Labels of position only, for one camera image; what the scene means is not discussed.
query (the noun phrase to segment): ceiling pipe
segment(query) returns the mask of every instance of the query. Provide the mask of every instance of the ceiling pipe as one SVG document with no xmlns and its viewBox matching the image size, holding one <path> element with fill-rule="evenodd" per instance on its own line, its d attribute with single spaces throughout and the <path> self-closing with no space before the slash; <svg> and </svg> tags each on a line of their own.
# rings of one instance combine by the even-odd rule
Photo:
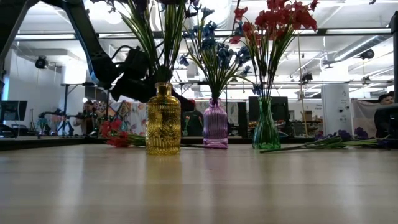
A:
<svg viewBox="0 0 398 224">
<path fill-rule="evenodd" d="M 327 61 L 325 64 L 342 62 L 351 57 L 357 56 L 360 53 L 388 40 L 391 38 L 391 35 L 377 35 L 373 37 L 362 37 L 356 42 L 353 42 L 349 46 L 345 47 L 343 50 L 340 50 L 333 56 L 333 61 Z"/>
</svg>

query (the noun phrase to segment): computer monitor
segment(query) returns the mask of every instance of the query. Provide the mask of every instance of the computer monitor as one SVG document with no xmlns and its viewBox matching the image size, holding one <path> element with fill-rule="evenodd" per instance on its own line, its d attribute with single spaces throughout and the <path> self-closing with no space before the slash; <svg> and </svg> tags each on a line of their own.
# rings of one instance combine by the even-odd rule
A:
<svg viewBox="0 0 398 224">
<path fill-rule="evenodd" d="M 27 101 L 0 101 L 0 122 L 25 120 Z"/>
<path fill-rule="evenodd" d="M 271 112 L 274 121 L 288 121 L 289 107 L 287 97 L 273 96 L 271 99 Z M 249 96 L 249 121 L 257 121 L 260 116 L 260 104 L 258 96 Z"/>
</svg>

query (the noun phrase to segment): purple glass vase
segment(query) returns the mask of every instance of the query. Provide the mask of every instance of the purple glass vase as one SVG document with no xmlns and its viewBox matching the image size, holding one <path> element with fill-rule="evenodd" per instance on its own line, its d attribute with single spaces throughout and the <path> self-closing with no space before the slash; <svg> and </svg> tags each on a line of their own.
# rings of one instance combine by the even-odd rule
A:
<svg viewBox="0 0 398 224">
<path fill-rule="evenodd" d="M 217 149 L 228 148 L 228 119 L 220 99 L 211 99 L 203 114 L 203 144 Z"/>
</svg>

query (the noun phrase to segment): camera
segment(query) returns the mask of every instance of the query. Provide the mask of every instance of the camera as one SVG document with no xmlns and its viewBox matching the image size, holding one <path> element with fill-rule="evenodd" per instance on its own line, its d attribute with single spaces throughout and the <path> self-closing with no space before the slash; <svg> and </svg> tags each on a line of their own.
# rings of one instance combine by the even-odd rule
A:
<svg viewBox="0 0 398 224">
<path fill-rule="evenodd" d="M 46 69 L 49 67 L 49 62 L 46 60 L 46 56 L 39 56 L 35 63 L 36 68 Z"/>
</svg>

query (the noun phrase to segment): ceiling light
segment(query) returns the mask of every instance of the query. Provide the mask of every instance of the ceiling light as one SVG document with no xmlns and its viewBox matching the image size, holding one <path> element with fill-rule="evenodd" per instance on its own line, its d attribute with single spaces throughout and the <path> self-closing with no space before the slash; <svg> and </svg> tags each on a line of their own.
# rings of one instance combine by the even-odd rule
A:
<svg viewBox="0 0 398 224">
<path fill-rule="evenodd" d="M 372 29 L 328 29 L 326 34 L 391 34 L 390 29 L 372 28 Z"/>
</svg>

